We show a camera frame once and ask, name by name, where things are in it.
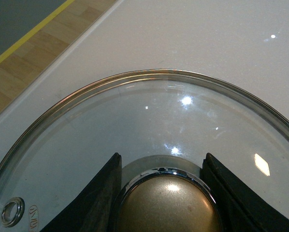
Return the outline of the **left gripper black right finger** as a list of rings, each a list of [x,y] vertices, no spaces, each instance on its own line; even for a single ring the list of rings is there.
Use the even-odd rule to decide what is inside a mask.
[[[207,153],[202,180],[213,192],[228,232],[289,232],[289,219]]]

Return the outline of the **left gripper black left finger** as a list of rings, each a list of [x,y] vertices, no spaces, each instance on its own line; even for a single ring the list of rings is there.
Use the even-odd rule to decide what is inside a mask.
[[[105,232],[111,208],[121,191],[122,157],[115,153],[79,195],[43,232]]]

